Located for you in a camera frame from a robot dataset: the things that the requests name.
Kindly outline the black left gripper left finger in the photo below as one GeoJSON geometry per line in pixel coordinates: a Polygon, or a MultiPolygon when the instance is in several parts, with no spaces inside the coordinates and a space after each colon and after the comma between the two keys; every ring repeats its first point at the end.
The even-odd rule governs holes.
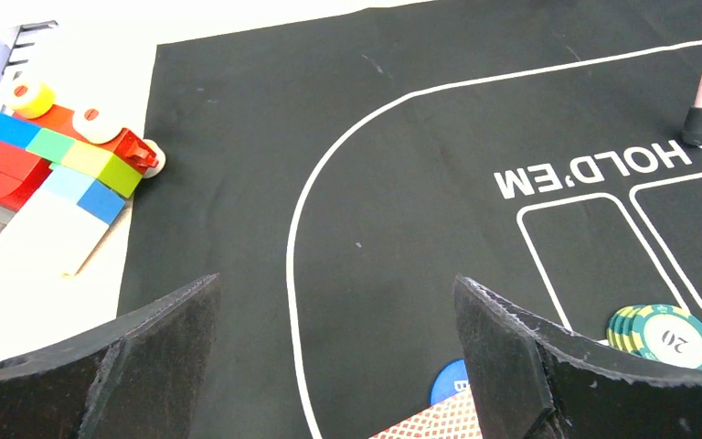
{"type": "Polygon", "coordinates": [[[216,334],[206,275],[59,343],[0,362],[0,438],[186,438],[216,334]]]}

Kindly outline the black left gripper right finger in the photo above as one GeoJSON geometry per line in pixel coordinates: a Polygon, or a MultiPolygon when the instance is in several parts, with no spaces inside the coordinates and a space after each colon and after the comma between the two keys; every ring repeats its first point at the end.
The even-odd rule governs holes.
{"type": "Polygon", "coordinates": [[[453,298],[483,437],[702,438],[702,371],[608,348],[465,276],[453,298]]]}

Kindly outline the blue small blind button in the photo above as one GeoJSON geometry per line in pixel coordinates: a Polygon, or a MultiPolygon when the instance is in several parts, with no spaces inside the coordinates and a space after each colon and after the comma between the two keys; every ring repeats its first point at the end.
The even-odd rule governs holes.
{"type": "Polygon", "coordinates": [[[464,359],[456,359],[444,366],[432,382],[429,403],[436,405],[470,387],[464,359]]]}

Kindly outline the single playing card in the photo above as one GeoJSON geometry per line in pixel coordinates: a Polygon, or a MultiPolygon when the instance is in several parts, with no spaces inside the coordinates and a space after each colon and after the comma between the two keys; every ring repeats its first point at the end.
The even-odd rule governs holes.
{"type": "Polygon", "coordinates": [[[482,438],[470,390],[452,397],[373,435],[373,438],[482,438]]]}

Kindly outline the single green poker chip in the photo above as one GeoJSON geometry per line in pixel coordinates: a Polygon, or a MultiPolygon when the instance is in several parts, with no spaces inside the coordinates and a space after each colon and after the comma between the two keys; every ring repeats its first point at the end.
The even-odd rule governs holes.
{"type": "Polygon", "coordinates": [[[609,319],[609,345],[643,359],[702,370],[702,322],[667,304],[630,305],[609,319]]]}

